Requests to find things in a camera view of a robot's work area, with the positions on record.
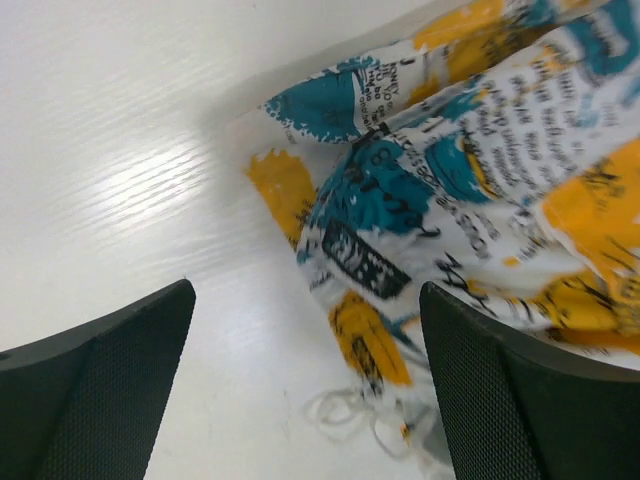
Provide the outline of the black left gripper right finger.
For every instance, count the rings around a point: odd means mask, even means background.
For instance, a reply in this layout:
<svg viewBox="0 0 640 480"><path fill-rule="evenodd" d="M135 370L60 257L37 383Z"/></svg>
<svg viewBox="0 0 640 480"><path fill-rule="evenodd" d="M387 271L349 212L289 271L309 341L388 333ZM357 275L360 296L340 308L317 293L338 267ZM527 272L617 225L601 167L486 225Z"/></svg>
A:
<svg viewBox="0 0 640 480"><path fill-rule="evenodd" d="M638 478L638 371L545 343L432 283L420 312L457 478Z"/></svg>

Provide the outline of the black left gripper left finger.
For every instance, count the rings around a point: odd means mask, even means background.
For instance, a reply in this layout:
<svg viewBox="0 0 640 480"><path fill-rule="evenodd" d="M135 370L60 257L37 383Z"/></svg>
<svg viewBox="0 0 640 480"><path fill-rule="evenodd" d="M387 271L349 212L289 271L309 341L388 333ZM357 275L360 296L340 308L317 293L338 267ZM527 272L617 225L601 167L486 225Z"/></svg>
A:
<svg viewBox="0 0 640 480"><path fill-rule="evenodd" d="M1 354L4 479L145 476L193 315L182 279Z"/></svg>

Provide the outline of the patterned white yellow teal shorts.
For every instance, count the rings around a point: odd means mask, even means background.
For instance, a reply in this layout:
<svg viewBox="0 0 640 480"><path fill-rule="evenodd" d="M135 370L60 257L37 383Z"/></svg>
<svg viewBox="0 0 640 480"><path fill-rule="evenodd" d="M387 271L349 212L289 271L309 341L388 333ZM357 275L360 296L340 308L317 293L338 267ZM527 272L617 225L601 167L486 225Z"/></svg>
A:
<svg viewBox="0 0 640 480"><path fill-rule="evenodd" d="M248 177L357 387L316 401L452 479L419 319L433 283L572 353L639 366L639 5L474 1L245 115Z"/></svg>

